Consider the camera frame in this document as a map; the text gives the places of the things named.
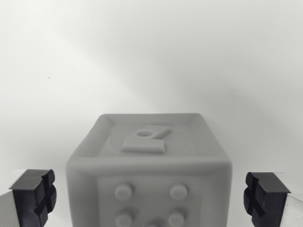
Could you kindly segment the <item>black-tipped silver gripper right finger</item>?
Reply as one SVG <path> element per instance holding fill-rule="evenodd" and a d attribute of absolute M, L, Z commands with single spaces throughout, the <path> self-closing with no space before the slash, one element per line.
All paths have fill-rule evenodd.
<path fill-rule="evenodd" d="M 246 213 L 255 227 L 303 225 L 303 177 L 278 172 L 248 172 L 243 194 Z"/>

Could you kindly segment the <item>black-tipped silver gripper left finger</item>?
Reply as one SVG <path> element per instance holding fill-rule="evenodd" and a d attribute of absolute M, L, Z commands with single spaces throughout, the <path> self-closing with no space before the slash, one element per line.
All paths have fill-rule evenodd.
<path fill-rule="evenodd" d="M 43 227 L 56 204 L 52 169 L 17 169 L 0 182 L 0 225 Z"/>

